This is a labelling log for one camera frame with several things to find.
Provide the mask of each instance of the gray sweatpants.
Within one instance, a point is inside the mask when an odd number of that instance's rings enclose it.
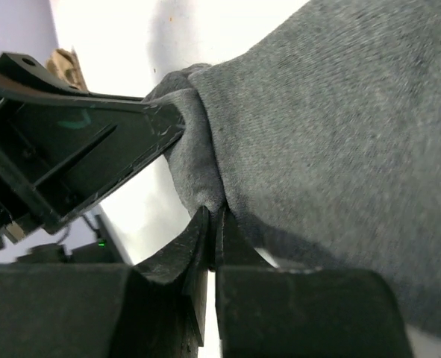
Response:
[[[374,269],[441,336],[441,0],[312,0],[146,101],[184,114],[168,160],[191,212],[227,202],[274,257]]]

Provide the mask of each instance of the black plastic part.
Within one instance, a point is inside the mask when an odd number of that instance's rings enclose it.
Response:
[[[224,358],[413,358],[390,288],[370,271],[217,272]]]
[[[114,262],[123,263],[124,259],[122,258],[119,249],[114,243],[113,238],[110,235],[109,230],[106,227],[106,224],[104,223],[104,220],[100,215],[95,215],[94,218],[97,224],[96,234],[98,235],[97,237],[98,244],[104,243],[105,248],[109,250],[110,254],[113,256]]]
[[[179,237],[134,267],[0,266],[0,358],[197,357],[204,325],[196,324],[205,320],[205,302],[190,295],[206,297],[198,243],[206,241],[208,224],[208,210],[199,209]],[[35,251],[44,258],[49,251],[55,260],[58,249]]]
[[[184,122],[176,107],[140,100],[69,88],[33,58],[3,54],[0,225],[24,216],[25,234],[55,233],[159,157]],[[17,201],[24,211],[9,207]]]
[[[68,261],[64,246],[56,244],[36,246],[25,256],[16,259],[17,263],[67,263]]]

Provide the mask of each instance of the screw hole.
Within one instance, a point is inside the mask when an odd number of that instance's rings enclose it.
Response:
[[[29,66],[36,66],[36,64],[31,61],[29,58],[23,58],[23,62],[27,63]]]

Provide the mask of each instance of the gray fabric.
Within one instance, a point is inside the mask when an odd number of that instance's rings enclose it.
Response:
[[[226,200],[274,256],[379,271],[406,319],[441,336],[441,1],[312,0],[147,100],[168,92],[191,212]]]

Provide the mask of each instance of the black cable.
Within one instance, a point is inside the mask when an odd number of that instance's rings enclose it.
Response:
[[[87,218],[86,214],[81,215],[81,218],[83,218],[84,222],[86,222],[87,226],[94,231],[97,232],[98,229],[96,229],[93,225],[93,223]]]
[[[69,234],[71,233],[71,225],[66,226],[66,229],[64,230],[64,234],[62,237],[56,241],[56,245],[60,245],[69,237]]]

